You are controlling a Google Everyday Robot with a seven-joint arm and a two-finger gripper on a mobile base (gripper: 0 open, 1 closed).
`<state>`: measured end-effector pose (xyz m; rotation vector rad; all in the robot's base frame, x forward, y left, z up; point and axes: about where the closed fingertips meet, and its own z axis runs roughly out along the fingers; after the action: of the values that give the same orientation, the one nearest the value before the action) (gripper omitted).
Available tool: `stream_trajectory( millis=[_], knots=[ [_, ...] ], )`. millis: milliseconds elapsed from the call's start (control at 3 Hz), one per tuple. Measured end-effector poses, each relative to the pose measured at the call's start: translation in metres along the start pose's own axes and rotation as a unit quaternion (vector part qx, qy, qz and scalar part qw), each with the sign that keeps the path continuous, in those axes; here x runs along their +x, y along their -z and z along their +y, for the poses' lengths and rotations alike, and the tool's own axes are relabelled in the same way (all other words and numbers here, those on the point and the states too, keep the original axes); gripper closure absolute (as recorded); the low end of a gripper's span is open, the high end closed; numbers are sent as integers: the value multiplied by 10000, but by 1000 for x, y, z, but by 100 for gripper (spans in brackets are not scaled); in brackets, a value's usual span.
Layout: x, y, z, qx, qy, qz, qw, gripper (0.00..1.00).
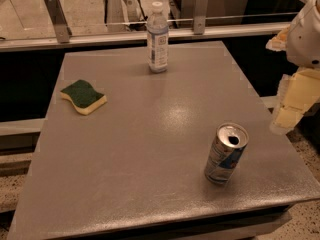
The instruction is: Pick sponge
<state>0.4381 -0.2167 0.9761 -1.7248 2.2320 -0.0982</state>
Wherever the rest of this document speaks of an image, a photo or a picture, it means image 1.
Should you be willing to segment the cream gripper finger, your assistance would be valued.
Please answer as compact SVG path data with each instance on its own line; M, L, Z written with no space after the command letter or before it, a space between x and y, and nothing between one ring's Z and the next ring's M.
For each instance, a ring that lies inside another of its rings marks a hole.
M271 51L280 52L287 50L287 37L289 26L282 29L277 35L272 37L266 44L266 48Z
M292 76L283 75L278 86L270 130L278 135L287 134L319 99L319 69L299 67Z

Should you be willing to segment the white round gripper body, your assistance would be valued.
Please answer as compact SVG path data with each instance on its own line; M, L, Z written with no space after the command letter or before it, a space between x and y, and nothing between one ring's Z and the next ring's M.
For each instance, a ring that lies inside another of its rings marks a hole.
M308 0L292 20L286 47L287 60L300 67L320 67L319 0Z

